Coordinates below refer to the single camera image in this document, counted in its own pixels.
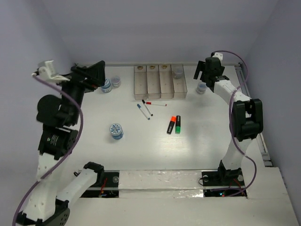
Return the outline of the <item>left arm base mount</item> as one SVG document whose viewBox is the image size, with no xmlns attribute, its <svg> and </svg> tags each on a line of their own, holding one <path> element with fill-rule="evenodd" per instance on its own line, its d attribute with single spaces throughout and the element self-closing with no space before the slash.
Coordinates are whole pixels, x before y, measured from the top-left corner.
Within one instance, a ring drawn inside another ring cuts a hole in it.
<svg viewBox="0 0 301 226">
<path fill-rule="evenodd" d="M 105 171 L 102 182 L 90 186 L 81 198 L 118 198 L 119 171 Z"/>
</svg>

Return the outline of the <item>blue cleaning gel jar back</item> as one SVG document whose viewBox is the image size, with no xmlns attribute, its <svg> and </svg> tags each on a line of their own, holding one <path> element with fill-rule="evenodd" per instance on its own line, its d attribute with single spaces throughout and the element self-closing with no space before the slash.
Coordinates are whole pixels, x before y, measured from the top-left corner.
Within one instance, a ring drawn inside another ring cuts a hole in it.
<svg viewBox="0 0 301 226">
<path fill-rule="evenodd" d="M 111 81 L 110 81 L 110 79 L 106 78 L 104 85 L 101 86 L 101 91 L 103 93 L 109 93 L 109 92 L 111 92 L 111 90 L 112 90 L 112 88 L 111 88 Z"/>
</svg>

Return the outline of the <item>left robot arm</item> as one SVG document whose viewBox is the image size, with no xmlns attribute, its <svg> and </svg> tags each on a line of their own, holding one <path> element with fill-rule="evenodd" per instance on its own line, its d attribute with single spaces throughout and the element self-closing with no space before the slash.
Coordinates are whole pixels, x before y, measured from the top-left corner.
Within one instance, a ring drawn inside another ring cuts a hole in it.
<svg viewBox="0 0 301 226">
<path fill-rule="evenodd" d="M 12 224 L 22 226 L 64 226 L 71 207 L 92 185 L 104 181 L 104 167 L 88 162 L 63 190 L 60 182 L 65 164 L 79 141 L 84 124 L 83 96 L 105 83 L 105 62 L 71 67 L 68 74 L 55 71 L 53 61 L 41 63 L 32 77 L 59 92 L 43 96 L 37 105 L 36 119 L 43 126 L 38 146 L 36 181 L 18 205 Z"/>
</svg>

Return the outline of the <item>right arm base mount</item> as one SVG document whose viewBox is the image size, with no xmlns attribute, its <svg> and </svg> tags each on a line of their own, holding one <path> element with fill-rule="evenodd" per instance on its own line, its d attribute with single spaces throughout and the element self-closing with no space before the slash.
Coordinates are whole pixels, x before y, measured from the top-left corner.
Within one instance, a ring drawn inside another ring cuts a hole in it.
<svg viewBox="0 0 301 226">
<path fill-rule="evenodd" d="M 244 177 L 241 168 L 231 170 L 229 174 L 223 175 L 220 171 L 202 171 L 198 183 L 203 187 L 205 197 L 247 197 Z"/>
</svg>

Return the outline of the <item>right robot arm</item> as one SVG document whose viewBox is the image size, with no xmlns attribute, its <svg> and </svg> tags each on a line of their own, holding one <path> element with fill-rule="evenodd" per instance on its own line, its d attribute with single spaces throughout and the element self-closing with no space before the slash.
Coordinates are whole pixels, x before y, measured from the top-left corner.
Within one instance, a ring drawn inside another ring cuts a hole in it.
<svg viewBox="0 0 301 226">
<path fill-rule="evenodd" d="M 263 105 L 259 99 L 243 94 L 225 76 L 223 55 L 214 52 L 205 61 L 199 61 L 194 79 L 200 79 L 229 106 L 231 141 L 217 171 L 203 174 L 206 183 L 226 185 L 241 174 L 242 159 L 251 141 L 263 131 Z"/>
</svg>

